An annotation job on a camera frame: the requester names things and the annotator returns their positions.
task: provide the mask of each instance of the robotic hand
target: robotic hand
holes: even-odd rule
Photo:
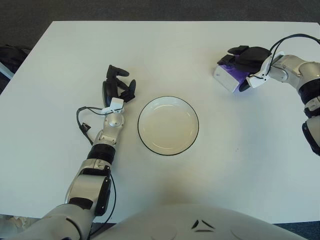
[[[269,79],[293,86],[301,97],[304,113],[308,117],[302,124],[303,134],[312,151],[320,156],[320,63],[304,61],[294,55],[285,55],[282,51],[276,53],[285,39],[293,37],[311,38],[320,44],[317,38],[294,34],[281,39],[270,50],[258,46],[234,47],[228,50],[230,54],[218,61],[214,78],[231,92],[256,88]]]

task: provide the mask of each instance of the black fabric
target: black fabric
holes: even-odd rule
[[[12,73],[16,73],[24,62],[31,49],[26,46],[0,45],[0,62],[5,65]],[[9,78],[0,73],[0,94],[3,92]]]

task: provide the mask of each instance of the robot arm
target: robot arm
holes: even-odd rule
[[[280,56],[272,63],[269,75],[297,90],[308,117],[302,125],[303,134],[312,151],[320,156],[320,63],[294,55]]]
[[[312,151],[320,156],[320,63],[283,52],[272,56],[262,47],[239,46],[228,52],[233,55],[218,61],[214,77],[231,92],[259,87],[269,79],[293,86],[309,118],[302,125],[303,134]]]
[[[135,97],[136,87],[133,80],[119,96],[113,88],[119,87],[119,84],[122,89],[125,88],[125,84],[116,78],[119,71],[123,75],[129,75],[120,68],[109,66],[109,77],[102,87],[105,108],[99,113],[106,115],[103,129],[97,134],[91,151],[74,177],[67,191],[65,204],[57,206],[26,231],[10,238],[11,240],[86,240],[94,218],[106,212],[111,188],[111,166],[117,139],[125,122],[122,114],[124,102]]]

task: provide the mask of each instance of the purple object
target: purple object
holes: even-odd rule
[[[236,69],[234,66],[220,65],[220,67],[223,68],[232,77],[234,77],[234,79],[236,79],[239,82],[239,85],[241,85],[246,80],[246,77],[249,75],[249,72],[240,71]]]

